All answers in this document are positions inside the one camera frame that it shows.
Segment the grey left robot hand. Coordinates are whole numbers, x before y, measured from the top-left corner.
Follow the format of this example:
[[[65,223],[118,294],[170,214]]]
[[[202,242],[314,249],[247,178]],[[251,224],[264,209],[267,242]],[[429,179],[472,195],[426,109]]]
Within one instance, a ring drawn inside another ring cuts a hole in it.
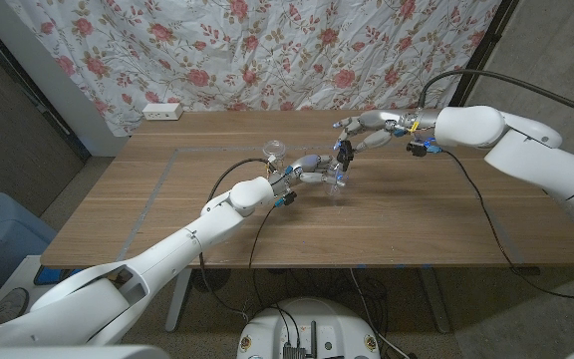
[[[281,173],[272,174],[269,182],[275,195],[286,194],[300,183],[320,183],[329,195],[346,185],[344,167],[332,156],[307,155],[287,166]]]

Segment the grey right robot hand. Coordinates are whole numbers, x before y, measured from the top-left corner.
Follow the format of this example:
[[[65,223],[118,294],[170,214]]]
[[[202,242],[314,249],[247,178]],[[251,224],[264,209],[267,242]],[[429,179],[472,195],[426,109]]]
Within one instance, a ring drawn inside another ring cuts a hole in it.
[[[333,149],[338,150],[342,141],[366,131],[373,133],[353,146],[356,152],[384,146],[395,134],[402,136],[433,129],[439,113],[439,109],[370,110],[342,119],[333,125],[334,128],[342,128]]]

